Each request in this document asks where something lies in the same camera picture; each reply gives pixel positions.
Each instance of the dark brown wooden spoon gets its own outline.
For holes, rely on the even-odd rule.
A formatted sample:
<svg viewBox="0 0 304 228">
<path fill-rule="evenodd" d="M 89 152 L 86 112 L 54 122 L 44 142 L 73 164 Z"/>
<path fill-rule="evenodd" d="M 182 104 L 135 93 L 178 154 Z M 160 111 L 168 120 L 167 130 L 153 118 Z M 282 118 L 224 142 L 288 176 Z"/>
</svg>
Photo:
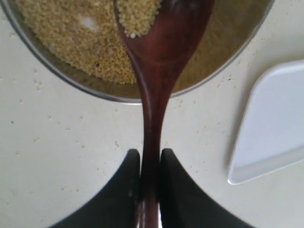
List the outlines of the dark brown wooden spoon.
<svg viewBox="0 0 304 228">
<path fill-rule="evenodd" d="M 163 0 L 150 32 L 128 38 L 116 21 L 138 81 L 144 142 L 140 178 L 139 227 L 158 227 L 158 173 L 162 122 L 173 87 L 206 30 L 214 0 Z"/>
</svg>

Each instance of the metal bowl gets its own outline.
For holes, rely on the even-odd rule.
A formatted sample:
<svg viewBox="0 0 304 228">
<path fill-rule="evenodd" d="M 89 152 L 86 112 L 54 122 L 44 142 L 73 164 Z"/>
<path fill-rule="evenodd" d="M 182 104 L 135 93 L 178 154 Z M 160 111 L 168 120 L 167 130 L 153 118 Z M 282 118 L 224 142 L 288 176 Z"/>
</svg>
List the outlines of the metal bowl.
<svg viewBox="0 0 304 228">
<path fill-rule="evenodd" d="M 205 36 L 189 66 L 198 72 L 182 73 L 172 97 L 179 96 L 206 83 L 225 69 L 255 36 L 274 0 L 216 0 L 214 13 Z M 16 0 L 0 0 L 13 28 L 30 51 L 56 76 L 81 91 L 123 103 L 140 103 L 137 84 L 106 82 L 90 76 L 55 57 L 25 24 Z"/>
</svg>

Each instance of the white tray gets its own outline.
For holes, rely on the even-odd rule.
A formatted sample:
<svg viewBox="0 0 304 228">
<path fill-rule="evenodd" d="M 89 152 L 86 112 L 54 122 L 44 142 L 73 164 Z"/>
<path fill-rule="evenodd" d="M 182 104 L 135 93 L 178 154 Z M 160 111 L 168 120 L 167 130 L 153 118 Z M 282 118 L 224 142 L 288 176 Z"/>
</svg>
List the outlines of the white tray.
<svg viewBox="0 0 304 228">
<path fill-rule="evenodd" d="M 304 160 L 304 60 L 277 65 L 256 82 L 230 160 L 241 184 Z"/>
</svg>

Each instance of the bowl rim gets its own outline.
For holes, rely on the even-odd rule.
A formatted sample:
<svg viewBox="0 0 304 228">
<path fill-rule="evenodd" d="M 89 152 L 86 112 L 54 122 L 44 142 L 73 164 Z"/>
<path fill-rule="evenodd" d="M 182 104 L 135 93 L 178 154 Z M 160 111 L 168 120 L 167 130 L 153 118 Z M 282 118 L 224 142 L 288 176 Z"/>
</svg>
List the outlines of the bowl rim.
<svg viewBox="0 0 304 228">
<path fill-rule="evenodd" d="M 30 50 L 30 52 L 54 75 L 59 77 L 64 82 L 68 83 L 72 87 L 95 97 L 102 98 L 107 101 L 113 101 L 117 103 L 122 104 L 128 104 L 128 105 L 140 105 L 142 103 L 141 99 L 136 98 L 124 98 L 124 97 L 118 97 L 114 95 L 109 95 L 103 92 L 99 92 L 96 90 L 93 90 L 75 80 L 67 76 L 66 74 L 62 73 L 58 68 L 54 67 L 44 56 L 41 54 L 41 52 L 36 48 L 36 46 L 31 42 L 31 40 L 28 38 L 26 33 L 24 32 L 24 29 L 21 27 L 21 25 L 18 23 L 16 17 L 14 16 L 14 13 L 11 9 L 10 4 L 8 3 L 9 0 L 0 0 L 0 6 L 3 9 L 4 14 L 6 15 L 8 21 L 10 22 L 11 26 L 15 30 L 15 32 L 18 34 L 22 42 L 26 45 L 26 47 Z M 252 30 L 250 36 L 248 39 L 244 42 L 244 44 L 235 52 L 233 56 L 231 56 L 221 67 L 219 67 L 216 71 L 214 71 L 211 75 L 206 77 L 205 79 L 201 80 L 197 84 L 190 86 L 189 88 L 180 90 L 176 93 L 173 93 L 171 95 L 171 98 L 175 98 L 181 95 L 184 95 L 188 92 L 191 92 L 195 90 L 198 87 L 201 87 L 203 84 L 207 83 L 211 79 L 213 79 L 215 76 L 217 76 L 219 73 L 221 73 L 224 69 L 226 69 L 248 46 L 248 44 L 252 41 L 252 39 L 256 36 L 257 32 L 263 25 L 265 19 L 267 18 L 275 0 L 271 0 L 269 5 L 267 6 L 261 20 L 259 23 L 254 27 Z"/>
</svg>

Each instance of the kitchen counter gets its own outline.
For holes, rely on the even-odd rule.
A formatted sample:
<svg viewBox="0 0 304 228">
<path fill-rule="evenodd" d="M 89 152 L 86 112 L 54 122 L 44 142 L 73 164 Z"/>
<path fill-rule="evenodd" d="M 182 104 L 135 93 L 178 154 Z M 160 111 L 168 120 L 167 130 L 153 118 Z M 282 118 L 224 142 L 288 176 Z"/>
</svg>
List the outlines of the kitchen counter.
<svg viewBox="0 0 304 228">
<path fill-rule="evenodd" d="M 232 186 L 228 162 L 256 79 L 304 59 L 304 0 L 276 0 L 240 56 L 170 100 L 162 148 L 197 184 L 257 228 L 301 228 L 304 163 Z M 44 228 L 90 200 L 130 148 L 143 146 L 142 107 L 80 92 L 48 71 L 0 10 L 0 227 Z"/>
</svg>

